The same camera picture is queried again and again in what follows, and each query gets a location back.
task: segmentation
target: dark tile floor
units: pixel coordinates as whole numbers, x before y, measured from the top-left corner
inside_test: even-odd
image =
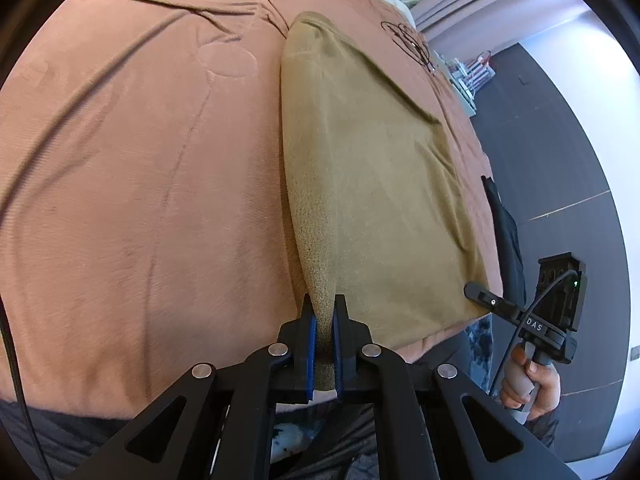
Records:
[[[579,460],[600,452],[624,376],[630,296],[622,232],[591,144],[544,71],[519,45],[495,56],[494,66],[472,123],[518,224],[528,301],[539,258],[571,251],[586,263],[578,351],[571,365],[558,365],[566,408],[556,452]],[[512,333],[494,320],[494,372]]]

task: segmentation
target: gray handle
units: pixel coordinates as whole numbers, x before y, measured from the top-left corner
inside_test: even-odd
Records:
[[[538,362],[538,359],[536,359],[537,356],[534,357],[536,347],[532,343],[525,343],[524,351],[529,359],[532,359],[534,362]],[[547,367],[553,367],[553,365],[549,362],[542,362],[539,364]],[[523,404],[518,409],[508,410],[508,412],[510,412],[510,415],[515,420],[517,420],[520,424],[524,424],[527,421],[527,417],[529,416],[533,403],[536,402],[536,397],[538,396],[540,385],[537,383],[533,383],[525,373],[524,368],[514,362],[513,359],[507,359],[507,362],[505,362],[504,364],[504,378],[509,383],[509,386],[513,389],[513,391],[516,392],[519,396],[531,396],[530,401],[526,404]]]

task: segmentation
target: silver screw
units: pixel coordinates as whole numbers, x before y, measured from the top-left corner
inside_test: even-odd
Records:
[[[367,357],[378,357],[380,354],[382,354],[382,348],[380,348],[378,345],[369,343],[368,345],[364,345],[362,347],[362,353]]]
[[[438,375],[443,379],[453,379],[458,374],[458,370],[454,365],[444,363],[438,366]]]
[[[274,357],[278,357],[286,354],[289,351],[289,347],[284,343],[274,343],[269,346],[269,353]]]
[[[200,363],[199,365],[195,365],[191,369],[191,375],[196,379],[204,379],[205,377],[209,377],[211,375],[211,367],[206,363]]]

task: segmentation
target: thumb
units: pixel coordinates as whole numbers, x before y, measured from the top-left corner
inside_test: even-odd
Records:
[[[526,373],[529,379],[535,383],[539,383],[541,388],[551,388],[555,386],[558,381],[556,369],[553,365],[547,367],[529,361],[526,367]]]

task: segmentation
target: person's sleeve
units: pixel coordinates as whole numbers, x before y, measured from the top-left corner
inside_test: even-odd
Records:
[[[545,413],[535,420],[528,420],[524,427],[527,428],[542,444],[551,451],[556,442],[556,429],[560,422],[560,404],[552,412]]]

